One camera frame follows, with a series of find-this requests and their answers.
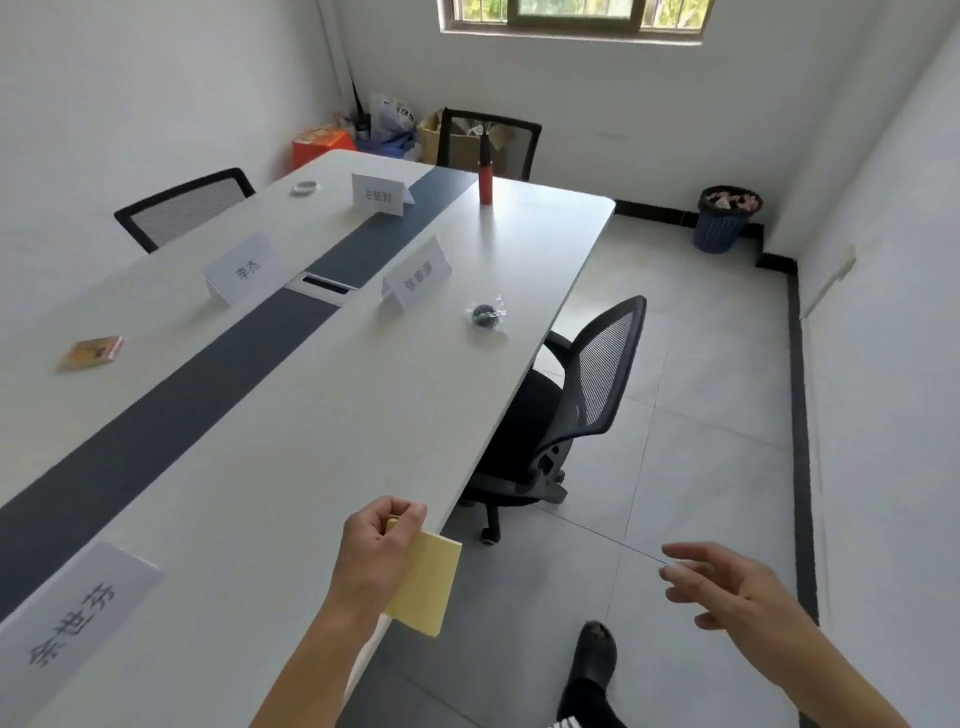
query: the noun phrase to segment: red thermos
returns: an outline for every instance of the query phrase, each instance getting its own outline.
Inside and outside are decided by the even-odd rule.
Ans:
[[[486,128],[480,137],[480,204],[493,204],[493,158]]]

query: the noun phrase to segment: small plastic bag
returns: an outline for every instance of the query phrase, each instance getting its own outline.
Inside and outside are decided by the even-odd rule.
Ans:
[[[504,326],[506,316],[507,306],[502,296],[497,296],[493,303],[471,303],[464,310],[464,320],[470,328],[490,335],[507,333]]]

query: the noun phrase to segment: chair backrest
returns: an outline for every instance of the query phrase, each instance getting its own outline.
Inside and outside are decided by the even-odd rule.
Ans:
[[[537,453],[610,429],[643,331],[647,300],[634,296],[587,324],[564,364],[564,393]]]
[[[522,130],[529,133],[527,142],[527,151],[523,158],[523,167],[519,170],[518,178],[524,182],[530,181],[530,170],[534,166],[534,153],[537,151],[537,142],[540,141],[540,132],[543,126],[534,124],[530,121],[521,119],[511,119],[508,116],[497,116],[491,113],[481,113],[480,111],[465,111],[463,109],[444,109],[440,119],[440,140],[437,147],[437,166],[450,166],[450,134],[453,132],[453,119],[467,119],[469,122],[478,122],[489,128],[493,124],[504,127],[512,127],[514,130]],[[498,170],[494,166],[493,173],[501,177],[509,177],[502,174],[504,170]]]
[[[252,195],[243,170],[233,167],[178,184],[114,212],[113,217],[147,253],[153,253]]]

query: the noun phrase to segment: orange box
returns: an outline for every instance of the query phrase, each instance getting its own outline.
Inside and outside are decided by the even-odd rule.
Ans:
[[[300,169],[308,161],[313,161],[331,149],[350,149],[356,152],[357,148],[350,135],[337,127],[317,127],[302,133],[294,139],[294,169]]]

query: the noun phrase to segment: right hand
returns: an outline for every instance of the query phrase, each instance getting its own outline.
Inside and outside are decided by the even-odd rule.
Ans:
[[[773,570],[718,544],[667,544],[663,553],[683,559],[660,569],[673,586],[666,598],[707,609],[694,618],[701,629],[724,629],[743,656],[770,682],[788,690],[815,665],[827,638],[784,588]]]
[[[387,521],[399,520],[390,533]],[[414,538],[426,506],[396,497],[379,497],[344,523],[330,589],[318,619],[352,622],[365,642],[403,581]]]

